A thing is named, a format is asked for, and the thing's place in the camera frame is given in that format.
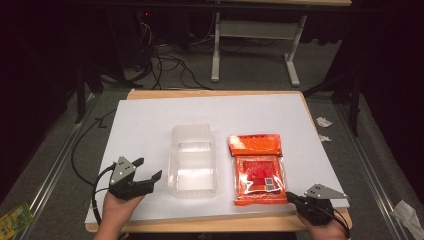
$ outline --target desk leg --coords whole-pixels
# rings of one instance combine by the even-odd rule
[[[302,36],[303,28],[305,27],[306,15],[303,15],[300,18],[299,26],[296,28],[296,32],[293,37],[293,46],[289,54],[284,54],[284,60],[286,62],[287,71],[289,72],[289,77],[291,84],[294,87],[300,85],[299,78],[297,77],[296,69],[294,68],[293,58],[296,53],[297,46],[299,45],[300,37]]]
[[[220,35],[220,16],[218,12],[215,14],[215,49],[213,51],[212,59],[212,82],[219,81],[219,35]]]

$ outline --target clear plastic container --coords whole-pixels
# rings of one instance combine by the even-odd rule
[[[168,186],[179,198],[215,195],[215,140],[208,124],[181,125],[172,129]]]

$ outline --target table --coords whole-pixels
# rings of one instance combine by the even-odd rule
[[[237,96],[282,93],[300,94],[299,92],[284,91],[132,91],[129,93],[127,99],[186,98],[202,96]],[[347,208],[341,208],[338,210],[347,220],[349,226],[352,226],[352,221],[350,219]],[[96,223],[86,223],[86,229],[90,232],[96,231],[97,227],[98,226]],[[253,215],[215,216],[206,218],[179,218],[176,220],[162,219],[150,221],[132,221],[127,223],[123,228],[124,232],[238,232],[300,230],[305,230],[305,227],[295,216],[294,211],[286,212],[284,214],[263,213]]]
[[[350,6],[350,0],[227,0],[227,2],[256,2],[273,4],[301,4],[301,5],[327,5],[327,6]],[[266,39],[287,39],[291,40],[291,49],[284,53],[284,61],[289,73],[291,84],[294,87],[300,85],[296,69],[293,64],[293,58],[302,36],[306,14],[302,14],[298,22],[294,23],[274,23],[274,22],[255,22],[255,21],[235,21],[221,20],[220,12],[215,15],[215,45],[212,58],[212,77],[213,82],[219,81],[220,51],[219,40],[222,36],[228,37],[249,37]]]

